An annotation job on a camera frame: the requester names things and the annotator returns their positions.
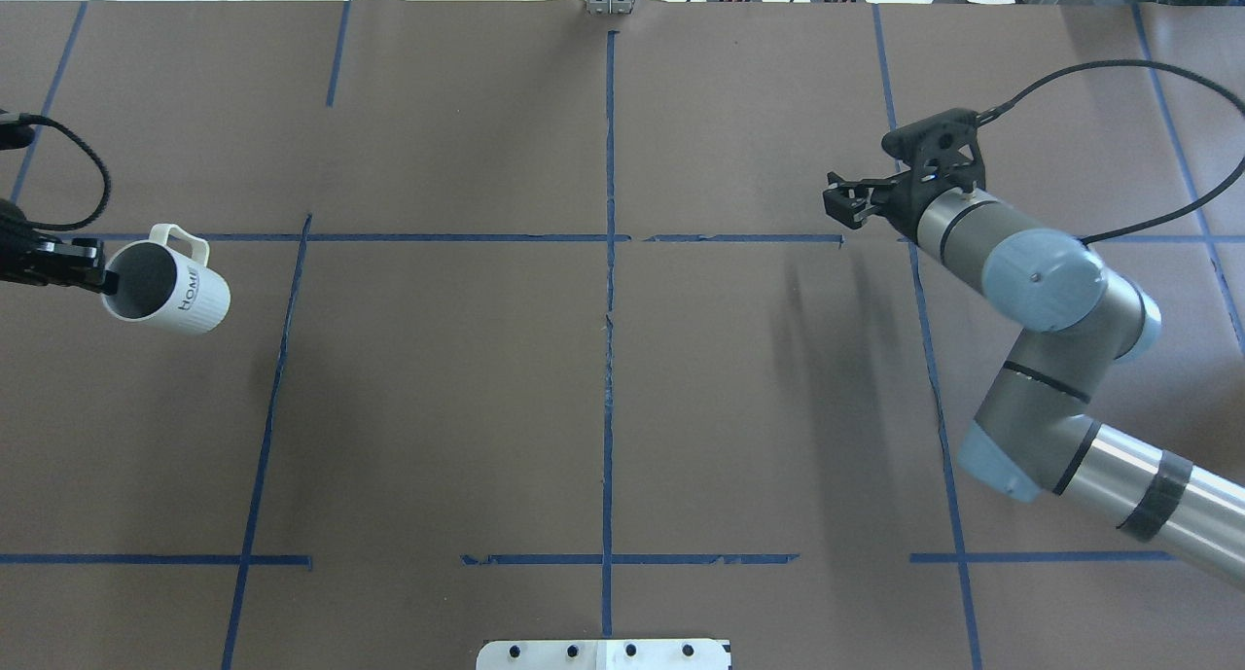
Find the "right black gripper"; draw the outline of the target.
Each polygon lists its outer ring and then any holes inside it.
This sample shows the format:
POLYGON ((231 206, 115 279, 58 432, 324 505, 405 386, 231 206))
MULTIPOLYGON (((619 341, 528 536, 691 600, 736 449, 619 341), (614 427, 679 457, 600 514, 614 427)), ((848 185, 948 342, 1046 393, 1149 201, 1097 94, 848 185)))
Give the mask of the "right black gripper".
POLYGON ((822 192, 824 213, 842 227, 859 230, 875 214, 884 218, 899 235, 918 237, 925 199, 919 196, 919 182, 910 169, 886 178, 859 181, 849 181, 829 172, 827 181, 827 189, 834 192, 822 192))

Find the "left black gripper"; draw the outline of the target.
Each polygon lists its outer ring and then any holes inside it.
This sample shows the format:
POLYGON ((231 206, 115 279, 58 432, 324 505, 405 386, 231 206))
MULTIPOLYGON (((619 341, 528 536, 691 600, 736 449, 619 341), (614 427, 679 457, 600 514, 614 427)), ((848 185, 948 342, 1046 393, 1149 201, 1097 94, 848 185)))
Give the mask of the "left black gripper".
POLYGON ((12 201, 1 199, 1 280, 26 286, 71 286, 100 295, 120 290, 120 274, 107 270, 105 242, 98 237, 72 237, 68 242, 35 230, 12 201), (27 270, 25 257, 40 262, 27 270))

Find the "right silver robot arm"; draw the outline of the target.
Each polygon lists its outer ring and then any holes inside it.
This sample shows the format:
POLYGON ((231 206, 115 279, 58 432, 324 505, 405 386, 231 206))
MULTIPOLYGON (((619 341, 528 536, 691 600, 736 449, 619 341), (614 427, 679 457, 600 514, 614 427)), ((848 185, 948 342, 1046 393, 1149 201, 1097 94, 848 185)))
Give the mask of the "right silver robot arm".
POLYGON ((982 188, 937 184, 908 218, 906 174, 827 179, 829 217, 852 229, 886 218, 1021 328, 962 440, 957 461, 969 474, 1021 502, 1045 492, 1067 499, 1120 536, 1243 587, 1241 484, 1089 412, 1112 365, 1160 334, 1160 310, 1140 285, 982 188))

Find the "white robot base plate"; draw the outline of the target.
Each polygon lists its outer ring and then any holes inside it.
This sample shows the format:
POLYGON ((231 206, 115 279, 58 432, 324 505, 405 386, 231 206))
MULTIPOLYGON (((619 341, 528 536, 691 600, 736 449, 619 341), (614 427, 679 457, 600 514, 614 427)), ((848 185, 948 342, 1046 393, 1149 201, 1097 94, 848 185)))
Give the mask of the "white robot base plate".
POLYGON ((498 640, 476 669, 733 669, 730 643, 708 638, 498 640))

